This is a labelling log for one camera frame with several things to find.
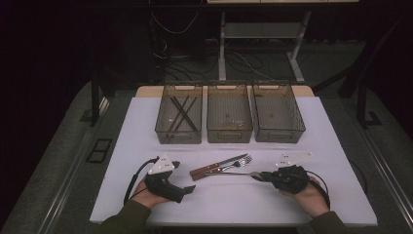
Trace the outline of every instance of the sleeve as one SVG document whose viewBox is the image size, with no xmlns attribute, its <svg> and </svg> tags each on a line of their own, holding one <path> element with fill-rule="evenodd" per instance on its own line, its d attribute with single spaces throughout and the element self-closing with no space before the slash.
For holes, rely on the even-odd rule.
<svg viewBox="0 0 413 234">
<path fill-rule="evenodd" d="M 146 219 L 151 210 L 140 203 L 129 200 L 118 214 L 108 217 L 96 230 L 95 234 L 136 234 L 145 230 Z"/>
<path fill-rule="evenodd" d="M 335 212 L 322 214 L 310 221 L 317 234 L 354 234 L 355 232 L 344 225 Z"/>
</svg>

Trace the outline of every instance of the black strap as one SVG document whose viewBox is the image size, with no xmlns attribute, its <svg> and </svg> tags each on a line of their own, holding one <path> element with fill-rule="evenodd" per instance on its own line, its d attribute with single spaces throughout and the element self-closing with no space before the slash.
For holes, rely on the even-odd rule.
<svg viewBox="0 0 413 234">
<path fill-rule="evenodd" d="M 327 204 L 327 207 L 330 209 L 330 197 L 328 196 L 328 194 L 324 191 L 324 189 L 322 189 L 321 186 L 319 186 L 318 183 L 316 183 L 313 180 L 310 180 L 310 183 L 319 191 L 319 193 L 321 194 L 321 196 L 324 198 L 325 200 L 325 204 Z"/>
</svg>

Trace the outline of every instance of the cutlery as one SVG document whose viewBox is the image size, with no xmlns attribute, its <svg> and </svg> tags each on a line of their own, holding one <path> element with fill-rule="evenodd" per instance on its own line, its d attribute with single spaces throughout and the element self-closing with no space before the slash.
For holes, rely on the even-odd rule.
<svg viewBox="0 0 413 234">
<path fill-rule="evenodd" d="M 239 174 L 239 173 L 206 173 L 206 176 L 251 176 L 253 178 L 258 178 L 262 180 L 261 174 L 258 172 L 252 172 L 247 174 Z"/>
<path fill-rule="evenodd" d="M 230 158 L 230 159 L 221 161 L 221 162 L 219 162 L 219 163 L 214 163 L 214 164 L 208 165 L 208 166 L 206 166 L 206 167 L 201 167 L 201 168 L 198 168 L 198 169 L 196 169 L 196 170 L 193 170 L 193 171 L 189 172 L 189 174 L 190 174 L 191 176 L 193 176 L 193 175 L 196 175 L 196 174 L 201 174 L 201 173 L 207 172 L 207 171 L 212 170 L 212 169 L 215 169 L 215 168 L 225 167 L 225 166 L 228 166 L 228 165 L 231 164 L 231 163 L 236 162 L 236 161 L 239 160 L 239 159 L 242 159 L 243 157 L 245 157 L 245 156 L 247 156 L 247 155 L 248 155 L 248 154 L 242 154 L 242 155 L 239 155 L 239 156 L 236 156 L 236 157 L 233 157 L 233 158 Z"/>
<path fill-rule="evenodd" d="M 198 180 L 200 178 L 207 177 L 207 173 L 221 173 L 221 172 L 224 172 L 224 171 L 226 171 L 230 168 L 241 168 L 241 167 L 245 166 L 246 164 L 248 164 L 249 162 L 251 162 L 251 160 L 252 160 L 251 156 L 247 155 L 247 156 L 237 160 L 236 162 L 234 162 L 233 164 L 231 164 L 229 166 L 225 166 L 225 167 L 221 167 L 221 168 L 215 168 L 215 169 L 203 172 L 203 173 L 198 173 L 198 174 L 195 174 L 195 175 L 191 175 L 191 177 L 195 181 L 195 180 Z"/>
</svg>

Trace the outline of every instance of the chopstick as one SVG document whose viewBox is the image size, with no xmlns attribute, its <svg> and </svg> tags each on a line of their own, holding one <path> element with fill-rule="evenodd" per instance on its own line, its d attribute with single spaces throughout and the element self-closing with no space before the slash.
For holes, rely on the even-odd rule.
<svg viewBox="0 0 413 234">
<path fill-rule="evenodd" d="M 182 106 L 180 105 L 178 99 L 176 97 L 171 97 L 170 98 L 172 100 L 172 103 L 176 106 L 176 108 L 179 110 L 179 112 L 182 114 L 182 116 L 185 118 L 185 120 L 188 122 L 188 124 L 191 126 L 192 130 L 197 132 L 197 127 L 195 127 L 194 123 L 192 122 L 192 120 L 188 117 L 187 112 L 182 108 Z"/>
<path fill-rule="evenodd" d="M 196 100 L 197 100 L 196 97 L 192 100 L 191 104 L 189 105 L 188 109 L 186 110 L 186 113 L 189 112 L 189 110 L 191 109 L 192 105 L 194 105 L 194 103 L 195 103 Z M 184 119 L 184 118 L 181 118 L 181 119 L 179 120 L 179 123 L 176 125 L 175 129 L 173 130 L 174 132 L 176 132 L 176 131 L 178 130 L 179 126 L 182 124 L 183 119 Z"/>
<path fill-rule="evenodd" d="M 188 101 L 188 98 L 189 98 L 189 96 L 187 96 L 186 99 L 183 101 L 182 107 L 185 106 L 186 101 Z M 169 127 L 169 129 L 168 129 L 168 133 L 170 133 L 170 132 L 172 131 L 173 127 L 175 126 L 176 121 L 178 120 L 179 114 L 180 114 L 180 113 L 177 113 L 176 116 L 175 116 L 175 118 L 173 119 L 173 122 L 172 122 L 172 124 L 170 125 L 170 127 Z M 182 123 L 182 121 L 183 121 L 183 118 L 179 121 L 178 125 L 177 125 L 176 128 L 175 128 L 175 131 L 179 128 L 179 126 L 180 126 L 180 124 Z"/>
</svg>

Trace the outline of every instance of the knife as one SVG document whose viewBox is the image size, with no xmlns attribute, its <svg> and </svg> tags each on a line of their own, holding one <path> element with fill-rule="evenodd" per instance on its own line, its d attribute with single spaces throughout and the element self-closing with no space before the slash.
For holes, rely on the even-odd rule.
<svg viewBox="0 0 413 234">
<path fill-rule="evenodd" d="M 205 167 L 201 167 L 201 168 L 198 168 L 198 169 L 196 169 L 196 170 L 193 170 L 193 171 L 189 172 L 189 174 L 190 174 L 191 176 L 194 176 L 194 175 L 196 175 L 196 174 L 205 173 L 205 172 L 210 171 L 210 170 L 212 170 L 212 169 L 216 169 L 216 168 L 225 166 L 225 165 L 227 165 L 227 164 L 233 163 L 233 162 L 235 162 L 235 161 L 237 161 L 237 160 L 239 160 L 239 159 L 242 159 L 243 157 L 245 157 L 245 156 L 247 156 L 247 155 L 248 155 L 248 154 L 242 154 L 242 155 L 239 155 L 239 156 L 236 156 L 236 157 L 233 157 L 233 158 L 224 160 L 224 161 L 219 162 L 219 163 L 214 163 L 214 164 L 211 164 L 211 165 L 208 165 L 208 166 L 205 166 Z"/>
<path fill-rule="evenodd" d="M 192 178 L 192 180 L 195 181 L 195 180 L 207 177 L 208 174 L 219 174 L 219 173 L 223 172 L 222 171 L 223 168 L 225 168 L 225 166 L 220 167 L 220 168 L 214 168 L 212 170 L 206 170 L 206 171 L 203 171 L 203 172 L 198 173 L 198 174 L 193 174 L 193 175 L 191 175 L 191 178 Z"/>
</svg>

